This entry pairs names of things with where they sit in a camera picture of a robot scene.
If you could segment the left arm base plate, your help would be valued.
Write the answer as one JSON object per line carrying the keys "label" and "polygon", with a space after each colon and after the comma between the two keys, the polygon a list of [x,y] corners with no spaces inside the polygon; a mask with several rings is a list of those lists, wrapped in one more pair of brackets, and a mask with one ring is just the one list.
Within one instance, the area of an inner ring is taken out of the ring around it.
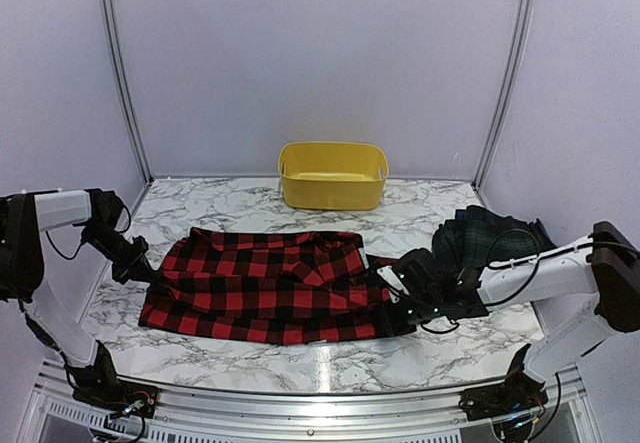
{"label": "left arm base plate", "polygon": [[131,381],[119,380],[115,387],[81,387],[75,383],[72,383],[71,386],[74,400],[109,410],[112,413],[121,414],[126,407],[141,401],[142,406],[133,409],[132,413],[146,419],[154,416],[159,398],[158,387]]}

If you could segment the dark green plaid skirt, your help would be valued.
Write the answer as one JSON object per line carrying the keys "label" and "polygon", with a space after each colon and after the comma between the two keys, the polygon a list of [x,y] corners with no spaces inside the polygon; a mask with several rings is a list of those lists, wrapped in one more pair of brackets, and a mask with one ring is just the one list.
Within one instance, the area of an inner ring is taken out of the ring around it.
{"label": "dark green plaid skirt", "polygon": [[556,249],[539,219],[500,216],[484,207],[456,209],[435,231],[431,253],[449,272],[477,268]]}

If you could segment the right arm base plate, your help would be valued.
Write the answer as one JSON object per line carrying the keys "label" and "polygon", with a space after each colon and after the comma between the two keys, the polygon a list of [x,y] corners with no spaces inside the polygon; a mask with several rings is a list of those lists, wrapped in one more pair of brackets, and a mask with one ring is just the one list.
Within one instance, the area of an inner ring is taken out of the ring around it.
{"label": "right arm base plate", "polygon": [[543,387],[527,389],[522,385],[498,383],[462,391],[458,407],[468,421],[476,421],[540,408],[547,402],[548,396]]}

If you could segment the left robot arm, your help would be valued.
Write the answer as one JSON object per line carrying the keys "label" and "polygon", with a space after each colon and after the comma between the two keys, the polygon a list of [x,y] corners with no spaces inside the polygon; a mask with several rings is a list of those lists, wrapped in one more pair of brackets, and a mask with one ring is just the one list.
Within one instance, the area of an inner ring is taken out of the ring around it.
{"label": "left robot arm", "polygon": [[131,213],[112,190],[22,192],[1,200],[1,298],[13,301],[37,340],[62,360],[77,397],[119,407],[133,393],[119,377],[106,346],[85,332],[54,295],[45,270],[43,246],[57,229],[79,229],[80,247],[95,249],[111,264],[112,278],[154,283],[142,237],[120,228]]}

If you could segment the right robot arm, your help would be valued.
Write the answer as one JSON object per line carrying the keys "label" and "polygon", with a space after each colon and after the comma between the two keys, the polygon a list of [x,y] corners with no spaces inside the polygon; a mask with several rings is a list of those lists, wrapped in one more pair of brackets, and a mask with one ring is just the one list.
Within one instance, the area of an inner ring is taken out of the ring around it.
{"label": "right robot arm", "polygon": [[445,273],[426,249],[412,250],[377,277],[412,325],[482,318],[515,304],[581,294],[588,301],[545,338],[526,345],[495,393],[506,411],[536,386],[606,339],[639,329],[639,251],[607,222],[568,245],[519,259]]}

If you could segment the red black plaid shirt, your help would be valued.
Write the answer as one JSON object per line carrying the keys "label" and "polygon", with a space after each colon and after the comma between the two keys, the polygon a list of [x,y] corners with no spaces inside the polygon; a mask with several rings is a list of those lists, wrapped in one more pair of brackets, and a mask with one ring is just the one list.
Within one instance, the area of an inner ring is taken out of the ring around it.
{"label": "red black plaid shirt", "polygon": [[194,227],[165,255],[138,324],[277,346],[336,343],[396,335],[389,302],[357,233]]}

